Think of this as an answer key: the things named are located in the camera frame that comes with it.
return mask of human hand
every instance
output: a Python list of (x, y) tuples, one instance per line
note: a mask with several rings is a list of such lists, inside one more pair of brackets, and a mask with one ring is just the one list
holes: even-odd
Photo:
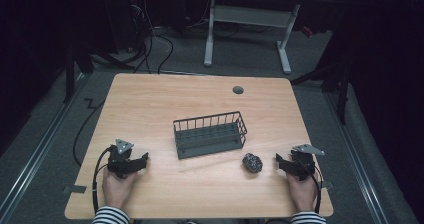
[(317, 187), (311, 176), (299, 181), (298, 177), (286, 172), (290, 184), (290, 195), (298, 212), (314, 211), (314, 202), (317, 197)]
[(128, 201), (132, 184), (137, 172), (131, 173), (125, 179), (118, 178), (115, 173), (107, 168), (103, 171), (103, 194), (107, 206), (122, 209)]

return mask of dark background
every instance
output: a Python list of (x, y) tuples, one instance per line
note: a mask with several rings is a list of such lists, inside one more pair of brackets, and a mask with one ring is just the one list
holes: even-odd
[[(63, 69), (72, 40), (84, 38), (106, 52), (134, 46), (132, 33), (122, 33), (131, 30), (122, 28), (131, 26), (128, 2), (113, 4), (116, 1), (0, 0), (1, 154)], [(197, 20), (206, 3), (147, 1), (154, 22), (177, 30), (190, 24), (186, 15)], [(424, 1), (355, 1), (371, 1), (377, 7), (340, 12), (328, 5), (305, 4), (295, 30), (308, 26), (314, 32), (334, 31), (318, 68), (340, 61), (346, 53), (343, 48), (362, 35), (365, 41), (355, 46), (350, 82), (380, 152), (417, 218), (424, 221), (419, 210), (424, 201), (419, 181), (423, 176)]]

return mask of black and white striped shirt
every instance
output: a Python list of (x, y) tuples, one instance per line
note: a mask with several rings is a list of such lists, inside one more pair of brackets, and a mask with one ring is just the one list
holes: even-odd
[(293, 215), (291, 224), (325, 224), (325, 219), (315, 212), (299, 212)]
[(125, 212), (108, 206), (99, 208), (93, 220), (93, 224), (128, 224), (129, 222), (130, 218)]

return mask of metal wire basket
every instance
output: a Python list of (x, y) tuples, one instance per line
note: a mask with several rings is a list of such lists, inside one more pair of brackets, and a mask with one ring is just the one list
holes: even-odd
[(179, 159), (241, 149), (246, 133), (238, 111), (174, 121)]

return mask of table top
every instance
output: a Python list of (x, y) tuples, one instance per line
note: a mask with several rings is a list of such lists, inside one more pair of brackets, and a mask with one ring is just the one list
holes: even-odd
[[(235, 86), (242, 87), (243, 94), (235, 94)], [(247, 128), (242, 149), (178, 159), (174, 120), (233, 111), (240, 111)], [(87, 190), (71, 194), (65, 210), (68, 218), (94, 217), (90, 190), (94, 168), (116, 138), (134, 143), (132, 159), (149, 152), (147, 168), (138, 173), (124, 209), (135, 219), (291, 216), (295, 209), (275, 154), (288, 159), (293, 146), (310, 143), (287, 79), (118, 74), (75, 183)], [(246, 170), (242, 164), (246, 153), (261, 158), (261, 172)], [(99, 206), (104, 205), (101, 191), (98, 196)], [(324, 189), (320, 214), (332, 212)]]

